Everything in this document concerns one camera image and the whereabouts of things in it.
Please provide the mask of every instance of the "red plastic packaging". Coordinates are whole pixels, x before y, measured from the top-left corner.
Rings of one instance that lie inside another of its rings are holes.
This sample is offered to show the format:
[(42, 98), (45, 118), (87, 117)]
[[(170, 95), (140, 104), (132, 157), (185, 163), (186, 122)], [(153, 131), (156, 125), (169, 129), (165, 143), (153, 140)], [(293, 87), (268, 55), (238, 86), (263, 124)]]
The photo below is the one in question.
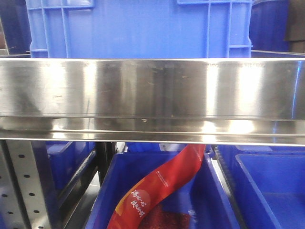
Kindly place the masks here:
[(205, 145), (189, 144), (140, 180), (120, 200), (107, 229), (137, 229), (148, 212), (195, 176), (201, 167), (204, 149)]

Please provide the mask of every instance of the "metal shelf rail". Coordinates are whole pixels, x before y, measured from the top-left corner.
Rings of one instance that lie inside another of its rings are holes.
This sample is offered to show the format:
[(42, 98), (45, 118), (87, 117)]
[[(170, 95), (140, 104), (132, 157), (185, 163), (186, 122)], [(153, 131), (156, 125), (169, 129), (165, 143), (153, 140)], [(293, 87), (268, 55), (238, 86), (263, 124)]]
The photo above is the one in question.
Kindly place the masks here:
[(103, 142), (305, 145), (304, 66), (305, 58), (0, 59), (0, 176), (8, 178), (0, 187), (13, 190), (16, 213), (9, 229), (66, 224), (38, 140), (100, 142), (101, 177), (113, 151)]

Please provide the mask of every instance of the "perforated metal upright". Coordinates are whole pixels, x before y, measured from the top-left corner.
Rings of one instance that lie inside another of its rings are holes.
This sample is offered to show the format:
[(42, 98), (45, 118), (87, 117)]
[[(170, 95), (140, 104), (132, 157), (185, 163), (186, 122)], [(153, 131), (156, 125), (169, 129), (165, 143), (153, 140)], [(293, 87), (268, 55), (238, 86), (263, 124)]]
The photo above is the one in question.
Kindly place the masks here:
[(0, 141), (0, 214), (6, 229), (30, 229), (5, 141)]
[(9, 140), (9, 154), (32, 229), (61, 229), (44, 141)]

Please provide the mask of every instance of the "blue storage bin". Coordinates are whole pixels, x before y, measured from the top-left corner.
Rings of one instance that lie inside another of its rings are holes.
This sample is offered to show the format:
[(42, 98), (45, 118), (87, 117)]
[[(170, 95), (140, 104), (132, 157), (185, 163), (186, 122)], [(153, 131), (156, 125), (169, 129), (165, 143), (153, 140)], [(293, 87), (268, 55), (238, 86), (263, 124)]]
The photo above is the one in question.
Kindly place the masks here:
[(53, 180), (56, 189), (63, 189), (74, 174), (74, 142), (47, 142)]
[(143, 152), (166, 152), (181, 151), (187, 144), (169, 144), (169, 143), (150, 143), (150, 142), (126, 142), (127, 152), (143, 153)]
[(260, 154), (260, 155), (305, 155), (305, 147), (298, 146), (234, 146), (219, 145), (220, 160), (222, 166), (233, 175), (234, 167), (238, 166), (235, 156), (238, 154)]
[(289, 0), (253, 1), (250, 39), (254, 50), (289, 51), (285, 42)]
[(81, 163), (87, 158), (87, 156), (94, 149), (94, 142), (75, 142), (75, 167), (76, 171)]
[(235, 198), (249, 229), (305, 226), (305, 156), (237, 155)]
[(1, 229), (6, 229), (6, 226), (5, 226), (5, 223), (4, 223), (4, 220), (3, 220), (3, 217), (0, 213), (0, 228)]
[[(176, 153), (116, 154), (85, 229), (105, 229), (126, 192)], [(239, 229), (228, 197), (205, 153), (195, 178), (166, 198), (163, 209), (191, 215), (190, 229)]]
[(250, 57), (252, 0), (26, 0), (32, 57)]

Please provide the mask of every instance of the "reflective metal surface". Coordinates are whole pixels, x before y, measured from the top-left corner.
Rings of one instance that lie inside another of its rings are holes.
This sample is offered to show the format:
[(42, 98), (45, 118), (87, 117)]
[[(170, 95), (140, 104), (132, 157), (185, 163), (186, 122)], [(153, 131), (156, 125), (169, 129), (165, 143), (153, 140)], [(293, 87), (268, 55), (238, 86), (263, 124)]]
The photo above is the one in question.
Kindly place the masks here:
[(305, 59), (0, 60), (0, 138), (305, 144)]
[(251, 50), (255, 58), (305, 58), (305, 53)]

